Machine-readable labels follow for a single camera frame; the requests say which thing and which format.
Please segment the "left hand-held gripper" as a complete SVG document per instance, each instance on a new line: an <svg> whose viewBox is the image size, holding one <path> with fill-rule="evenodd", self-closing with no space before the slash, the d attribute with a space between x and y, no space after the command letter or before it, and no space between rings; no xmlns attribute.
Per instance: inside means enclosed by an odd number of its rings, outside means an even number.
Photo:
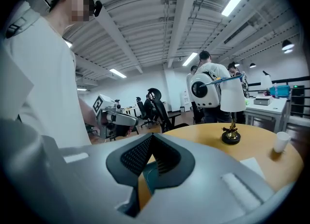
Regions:
<svg viewBox="0 0 310 224"><path fill-rule="evenodd" d="M99 137L104 140L127 136L139 122L138 118L124 114L116 101L103 94L95 100L93 111L100 130Z"/></svg>

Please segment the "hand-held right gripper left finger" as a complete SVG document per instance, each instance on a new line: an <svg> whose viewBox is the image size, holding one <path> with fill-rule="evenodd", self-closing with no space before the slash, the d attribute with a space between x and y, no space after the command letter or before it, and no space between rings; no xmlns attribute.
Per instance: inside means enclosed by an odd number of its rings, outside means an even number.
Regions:
<svg viewBox="0 0 310 224"><path fill-rule="evenodd" d="M140 209L138 181L151 156L152 135L60 149L41 141L41 216L52 224L152 224Z"/></svg>

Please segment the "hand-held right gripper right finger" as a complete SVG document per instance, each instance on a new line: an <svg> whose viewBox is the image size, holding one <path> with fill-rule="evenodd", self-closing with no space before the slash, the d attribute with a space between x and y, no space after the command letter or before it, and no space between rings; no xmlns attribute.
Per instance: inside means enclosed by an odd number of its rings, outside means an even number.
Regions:
<svg viewBox="0 0 310 224"><path fill-rule="evenodd" d="M227 145L219 133L167 133L195 158L192 174L178 187L156 190L144 209L153 209L153 224L221 224L245 214L222 176L234 173L268 199L298 178L298 152L288 145L273 151L274 133L242 133Z"/></svg>

